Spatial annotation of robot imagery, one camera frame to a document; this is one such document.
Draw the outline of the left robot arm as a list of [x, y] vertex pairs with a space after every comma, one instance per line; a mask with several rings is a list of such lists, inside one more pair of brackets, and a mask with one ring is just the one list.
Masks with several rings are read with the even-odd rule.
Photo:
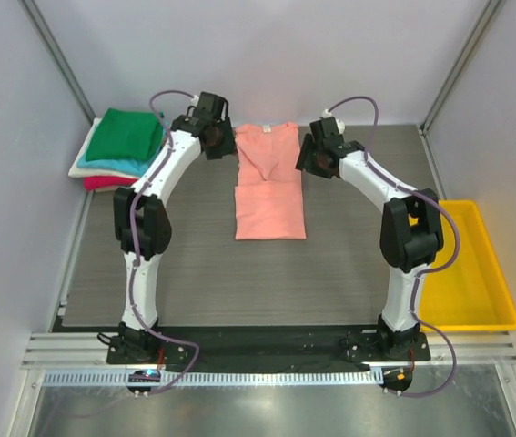
[[116, 336], [106, 341], [110, 364], [147, 364], [168, 344], [199, 353], [196, 343], [157, 331], [157, 275], [172, 239], [167, 203], [178, 181], [199, 157], [235, 152], [225, 97], [202, 92], [166, 129], [166, 143], [147, 172], [113, 196], [114, 231], [126, 264], [126, 306]]

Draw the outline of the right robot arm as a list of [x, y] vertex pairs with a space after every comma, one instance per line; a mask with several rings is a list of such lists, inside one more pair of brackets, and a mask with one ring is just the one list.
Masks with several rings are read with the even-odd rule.
[[335, 117], [309, 124], [296, 169], [339, 178], [381, 212], [379, 250], [390, 266], [386, 304], [378, 316], [376, 346], [390, 361], [406, 356], [420, 337], [417, 303], [436, 255], [443, 248], [439, 198], [395, 178], [357, 141], [346, 141]]

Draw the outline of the salmon pink t shirt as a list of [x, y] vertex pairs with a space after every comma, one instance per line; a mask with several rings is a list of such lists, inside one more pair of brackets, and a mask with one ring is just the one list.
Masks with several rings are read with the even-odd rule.
[[298, 125], [246, 124], [236, 128], [235, 140], [235, 239], [305, 239]]

